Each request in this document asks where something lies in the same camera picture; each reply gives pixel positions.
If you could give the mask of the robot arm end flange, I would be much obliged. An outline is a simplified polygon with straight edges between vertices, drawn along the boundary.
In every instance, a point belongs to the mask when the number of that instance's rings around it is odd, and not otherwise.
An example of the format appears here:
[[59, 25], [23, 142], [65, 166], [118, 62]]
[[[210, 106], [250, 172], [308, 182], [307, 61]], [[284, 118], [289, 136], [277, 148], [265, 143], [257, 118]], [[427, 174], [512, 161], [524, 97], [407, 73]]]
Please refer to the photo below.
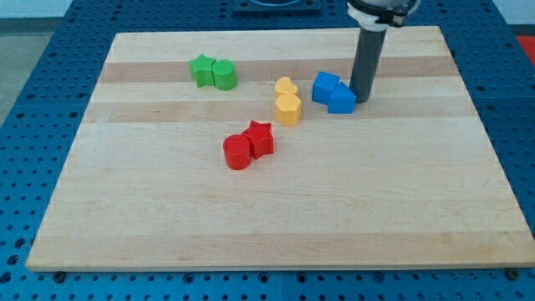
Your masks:
[[388, 27], [401, 28], [420, 6], [421, 0], [347, 0], [348, 15], [361, 28], [383, 32]]

